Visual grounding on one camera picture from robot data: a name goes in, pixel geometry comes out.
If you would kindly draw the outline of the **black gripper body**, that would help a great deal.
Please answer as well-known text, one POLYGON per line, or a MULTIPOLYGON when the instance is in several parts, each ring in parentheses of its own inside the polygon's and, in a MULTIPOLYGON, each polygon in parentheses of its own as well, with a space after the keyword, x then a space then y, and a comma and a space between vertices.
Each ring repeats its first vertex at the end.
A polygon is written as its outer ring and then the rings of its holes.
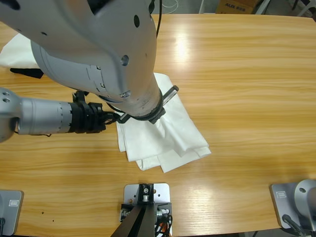
POLYGON ((70 103, 72 121, 70 133, 100 133, 106 129, 103 105, 100 103, 70 103))
POLYGON ((160 98, 158 105, 148 114, 142 117, 134 117, 127 113, 121 115, 118 119, 118 123, 126 123, 130 118, 133 118, 138 121, 149 121, 152 124, 155 124, 158 119, 160 119, 165 114, 164 105, 166 105, 179 91, 179 88, 174 85, 172 86, 165 94, 160 92, 160 98))

